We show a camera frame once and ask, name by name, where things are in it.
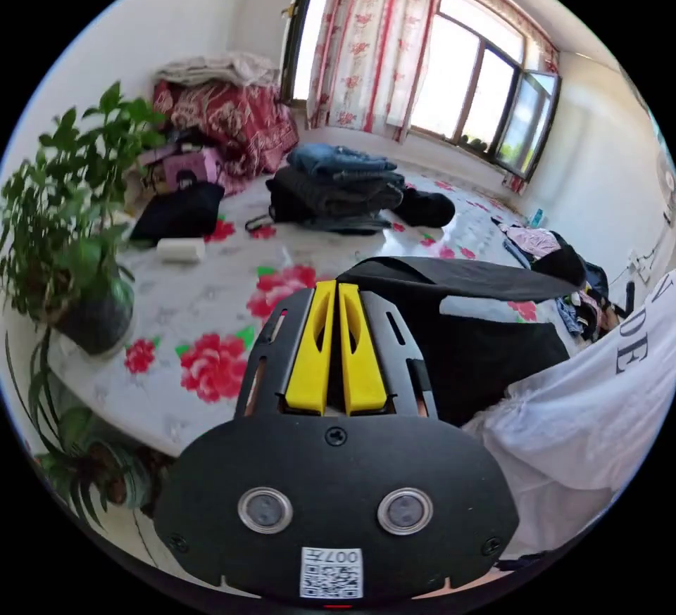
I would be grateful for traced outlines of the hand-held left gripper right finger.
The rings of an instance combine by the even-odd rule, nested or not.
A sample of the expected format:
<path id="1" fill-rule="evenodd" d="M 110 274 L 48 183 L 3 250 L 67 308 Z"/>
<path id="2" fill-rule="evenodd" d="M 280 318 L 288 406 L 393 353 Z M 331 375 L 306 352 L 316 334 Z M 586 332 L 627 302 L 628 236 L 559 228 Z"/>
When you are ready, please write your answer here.
<path id="1" fill-rule="evenodd" d="M 380 412 L 386 405 L 387 393 L 356 285 L 338 285 L 338 308 L 346 412 Z"/>

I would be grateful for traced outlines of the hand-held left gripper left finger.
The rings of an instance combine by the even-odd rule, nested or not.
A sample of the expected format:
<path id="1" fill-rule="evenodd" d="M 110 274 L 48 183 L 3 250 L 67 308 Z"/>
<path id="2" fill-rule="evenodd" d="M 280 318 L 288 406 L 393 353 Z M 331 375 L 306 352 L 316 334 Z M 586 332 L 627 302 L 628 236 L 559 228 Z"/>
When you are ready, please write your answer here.
<path id="1" fill-rule="evenodd" d="M 303 323 L 285 402 L 295 412 L 324 412 L 330 377 L 336 281 L 319 281 Z"/>

